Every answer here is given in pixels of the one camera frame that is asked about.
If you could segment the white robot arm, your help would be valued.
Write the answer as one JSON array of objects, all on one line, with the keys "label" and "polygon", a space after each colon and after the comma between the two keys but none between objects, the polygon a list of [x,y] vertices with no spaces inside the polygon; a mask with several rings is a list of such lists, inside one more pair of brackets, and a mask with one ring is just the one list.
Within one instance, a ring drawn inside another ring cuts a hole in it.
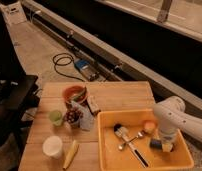
[{"label": "white robot arm", "polygon": [[202,119],[187,114],[185,108],[185,102],[178,96],[166,98],[152,107],[164,152],[173,150],[178,129],[202,142]]}]

